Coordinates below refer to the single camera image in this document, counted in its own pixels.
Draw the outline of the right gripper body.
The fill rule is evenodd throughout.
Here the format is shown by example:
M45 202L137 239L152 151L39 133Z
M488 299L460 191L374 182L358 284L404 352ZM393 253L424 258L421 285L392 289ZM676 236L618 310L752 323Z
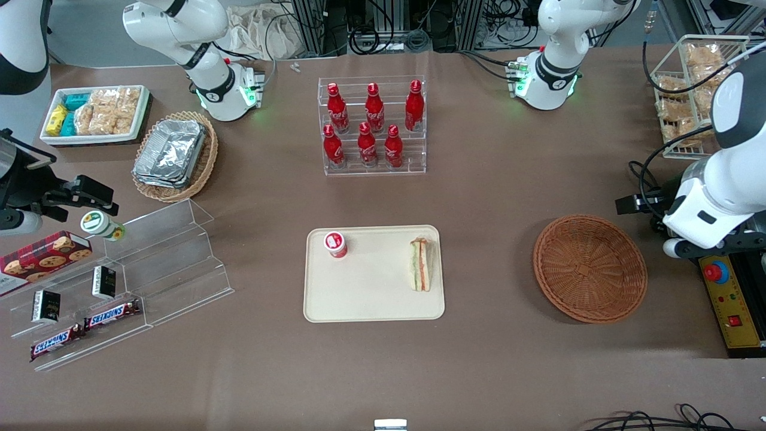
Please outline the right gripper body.
M51 167L57 156L16 139L9 129L3 129L1 137L2 210L55 207L71 201L68 182Z

